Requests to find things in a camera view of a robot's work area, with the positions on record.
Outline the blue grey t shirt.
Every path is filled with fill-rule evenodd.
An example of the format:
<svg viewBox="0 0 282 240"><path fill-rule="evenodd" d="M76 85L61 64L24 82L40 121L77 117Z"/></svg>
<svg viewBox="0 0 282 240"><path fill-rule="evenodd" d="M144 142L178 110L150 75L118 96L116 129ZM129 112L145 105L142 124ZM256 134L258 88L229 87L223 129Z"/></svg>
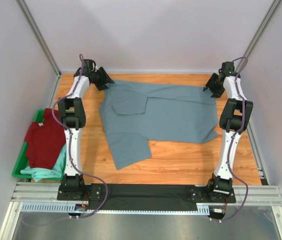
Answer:
<svg viewBox="0 0 282 240"><path fill-rule="evenodd" d="M199 86L115 80L99 112L116 169L151 158L149 141L203 144L215 139L215 98Z"/></svg>

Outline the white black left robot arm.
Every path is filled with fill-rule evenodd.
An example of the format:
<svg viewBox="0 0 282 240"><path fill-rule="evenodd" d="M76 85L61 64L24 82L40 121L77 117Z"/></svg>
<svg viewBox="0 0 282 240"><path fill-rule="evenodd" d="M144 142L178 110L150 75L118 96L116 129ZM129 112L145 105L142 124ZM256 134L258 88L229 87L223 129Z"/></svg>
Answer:
<svg viewBox="0 0 282 240"><path fill-rule="evenodd" d="M81 166L81 136L86 124L83 96L91 84L99 91L114 83L103 67L80 67L73 77L68 94L57 101L59 120L64 127L66 140L66 163L58 189L59 201L86 201L88 188L84 182Z"/></svg>

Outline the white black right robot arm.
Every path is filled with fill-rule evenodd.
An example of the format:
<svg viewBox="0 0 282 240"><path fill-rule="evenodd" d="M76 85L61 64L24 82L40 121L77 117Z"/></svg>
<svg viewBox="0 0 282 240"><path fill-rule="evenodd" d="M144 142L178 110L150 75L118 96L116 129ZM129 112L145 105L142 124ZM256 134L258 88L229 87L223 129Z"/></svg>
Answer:
<svg viewBox="0 0 282 240"><path fill-rule="evenodd" d="M243 94L238 72L214 73L203 91L210 90L213 98L227 94L227 102L219 120L222 129L222 146L219 161L206 188L206 196L217 202L224 195L230 195L233 188L233 165L242 133L247 129L254 103Z"/></svg>

